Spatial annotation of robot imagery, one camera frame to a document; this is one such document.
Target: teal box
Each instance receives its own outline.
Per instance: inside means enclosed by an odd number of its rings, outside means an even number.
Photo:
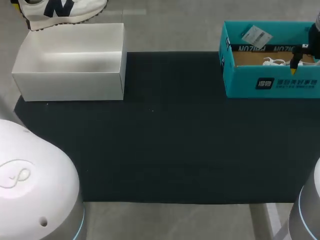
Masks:
[[[313,22],[226,21],[222,28],[219,58],[226,95],[229,98],[320,98],[320,66],[274,65],[236,66],[233,52],[291,52],[296,45],[308,44]],[[273,38],[261,49],[242,40],[252,26]]]

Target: shoe sole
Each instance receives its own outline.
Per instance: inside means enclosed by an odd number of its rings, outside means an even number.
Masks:
[[[21,10],[19,2],[16,3],[15,6],[16,6],[16,8],[19,9],[20,13],[25,18],[28,29],[31,31],[40,31],[40,30],[44,30],[46,28],[50,28],[50,27],[58,26],[58,25],[63,25],[63,24],[76,25],[76,24],[85,23],[86,21],[89,21],[90,19],[92,19],[92,18],[98,16],[100,13],[102,13],[106,9],[107,4],[102,9],[98,9],[96,11],[89,12],[84,15],[68,16],[68,17],[51,17],[46,20],[39,20],[39,21],[30,21],[29,19],[27,19]]]

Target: logo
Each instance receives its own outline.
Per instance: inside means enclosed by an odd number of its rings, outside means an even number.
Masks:
[[[271,89],[274,80],[273,77],[260,77],[256,82],[255,89]]]
[[[56,13],[58,17],[69,17],[73,7],[74,1],[72,0],[66,0],[64,6],[62,5],[61,0],[49,0],[45,7],[44,15],[52,18],[54,13]]]
[[[226,37],[226,39],[225,39],[225,45],[226,45],[226,50],[228,51],[228,50],[229,50],[229,47],[230,47],[229,37]]]
[[[13,189],[19,182],[26,181],[31,176],[29,161],[14,159],[0,165],[0,188]]]
[[[225,58],[224,56],[222,55],[221,57],[221,72],[224,73],[224,70],[225,70]]]

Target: white robot body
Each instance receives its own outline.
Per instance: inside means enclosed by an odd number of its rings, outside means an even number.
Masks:
[[[79,177],[70,158],[4,119],[0,119],[0,239],[86,239]]]

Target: white label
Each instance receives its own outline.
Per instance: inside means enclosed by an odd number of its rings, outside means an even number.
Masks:
[[[269,33],[253,25],[249,31],[245,33],[242,40],[252,44],[258,49],[262,49],[272,38],[273,36]]]

